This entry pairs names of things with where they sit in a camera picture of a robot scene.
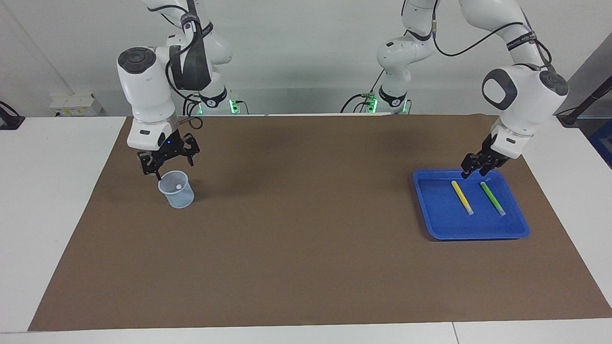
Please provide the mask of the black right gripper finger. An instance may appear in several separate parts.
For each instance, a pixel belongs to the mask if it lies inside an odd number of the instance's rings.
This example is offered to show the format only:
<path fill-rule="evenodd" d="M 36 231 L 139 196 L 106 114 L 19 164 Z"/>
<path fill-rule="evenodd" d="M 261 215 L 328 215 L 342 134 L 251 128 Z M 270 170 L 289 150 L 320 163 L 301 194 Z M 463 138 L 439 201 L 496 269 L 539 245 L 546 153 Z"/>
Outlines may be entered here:
<path fill-rule="evenodd" d="M 155 175 L 158 181 L 161 180 L 159 169 L 167 159 L 167 154 L 162 151 L 138 151 L 137 157 L 141 164 L 142 172 L 145 175 Z"/>
<path fill-rule="evenodd" d="M 193 135 L 184 135 L 182 137 L 182 146 L 177 148 L 176 152 L 178 155 L 185 157 L 190 166 L 194 166 L 193 157 L 200 153 L 200 148 Z"/>

